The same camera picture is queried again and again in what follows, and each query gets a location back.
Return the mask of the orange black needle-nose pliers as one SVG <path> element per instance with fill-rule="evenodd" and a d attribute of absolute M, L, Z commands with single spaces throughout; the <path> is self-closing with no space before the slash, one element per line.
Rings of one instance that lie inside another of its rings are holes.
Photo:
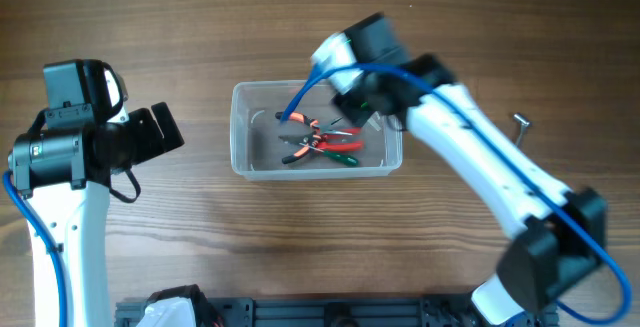
<path fill-rule="evenodd" d="M 341 120 L 341 117 L 324 125 L 322 125 L 317 119 L 312 119 L 299 112 L 291 113 L 289 115 L 289 119 L 307 126 L 309 131 L 303 134 L 278 136 L 282 142 L 300 147 L 300 149 L 295 153 L 283 157 L 281 159 L 283 164 L 292 164 L 301 160 L 307 156 L 313 148 L 317 148 L 321 142 L 326 141 L 329 137 L 353 135 L 353 132 L 350 132 L 347 129 L 338 130 L 333 128 L 333 126 Z"/>

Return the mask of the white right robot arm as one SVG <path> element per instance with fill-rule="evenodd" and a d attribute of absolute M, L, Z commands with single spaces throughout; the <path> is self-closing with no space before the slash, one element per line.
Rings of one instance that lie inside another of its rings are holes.
<path fill-rule="evenodd" d="M 493 275 L 471 294 L 492 325 L 559 304 L 562 294 L 609 263 L 606 201 L 572 191 L 533 163 L 481 111 L 434 55 L 409 55 L 380 13 L 327 38 L 313 64 L 352 123 L 396 117 L 439 154 L 489 207 L 510 243 Z"/>

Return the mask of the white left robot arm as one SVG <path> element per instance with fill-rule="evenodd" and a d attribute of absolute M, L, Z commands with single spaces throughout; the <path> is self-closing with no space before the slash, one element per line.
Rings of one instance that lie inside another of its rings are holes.
<path fill-rule="evenodd" d="M 110 200 L 134 202 L 113 189 L 135 165 L 184 143 L 166 103 L 95 122 L 88 104 L 74 106 L 68 126 L 43 110 L 9 155 L 3 183 L 27 219 L 39 326 L 109 326 L 106 217 Z"/>

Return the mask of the clear plastic container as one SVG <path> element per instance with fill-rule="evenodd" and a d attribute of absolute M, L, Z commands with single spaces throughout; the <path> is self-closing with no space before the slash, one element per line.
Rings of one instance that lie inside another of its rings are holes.
<path fill-rule="evenodd" d="M 399 129 L 379 114 L 355 127 L 330 103 L 321 82 L 285 123 L 281 113 L 302 80 L 242 82 L 230 121 L 233 170 L 247 180 L 311 180 L 386 176 L 403 162 Z"/>

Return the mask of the silver socket wrench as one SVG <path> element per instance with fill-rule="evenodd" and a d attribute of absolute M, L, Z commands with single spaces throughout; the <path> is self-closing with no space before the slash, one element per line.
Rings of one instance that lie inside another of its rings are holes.
<path fill-rule="evenodd" d="M 531 126 L 531 121 L 528 118 L 526 118 L 524 115 L 522 115 L 521 113 L 514 113 L 513 114 L 513 119 L 519 125 L 519 132 L 518 132 L 518 135 L 517 135 L 517 137 L 515 139 L 514 144 L 517 147 L 520 147 L 527 130 Z"/>

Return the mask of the green handle screwdriver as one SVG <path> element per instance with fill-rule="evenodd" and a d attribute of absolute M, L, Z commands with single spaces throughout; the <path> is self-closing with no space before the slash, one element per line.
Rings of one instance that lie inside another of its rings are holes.
<path fill-rule="evenodd" d="M 322 155 L 324 155 L 325 157 L 328 157 L 336 162 L 342 163 L 345 166 L 348 167 L 358 167 L 359 166 L 359 161 L 350 156 L 350 155 L 345 155 L 345 154 L 340 154 L 340 153 L 336 153 L 336 152 L 331 152 L 331 151 L 327 151 L 327 150 L 323 150 L 323 149 L 319 149 L 317 147 L 312 146 L 311 144 L 306 144 L 306 147 L 310 148 L 311 150 L 314 150 L 316 152 L 320 152 Z"/>

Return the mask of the red handle snips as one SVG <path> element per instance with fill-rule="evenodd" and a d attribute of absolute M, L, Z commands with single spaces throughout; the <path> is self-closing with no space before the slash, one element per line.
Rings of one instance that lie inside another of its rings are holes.
<path fill-rule="evenodd" d="M 287 144 L 299 145 L 309 151 L 314 150 L 306 147 L 306 144 L 331 152 L 346 153 L 364 148 L 364 141 L 357 140 L 359 133 L 359 128 L 329 131 L 316 130 L 302 135 L 281 135 L 279 139 Z"/>

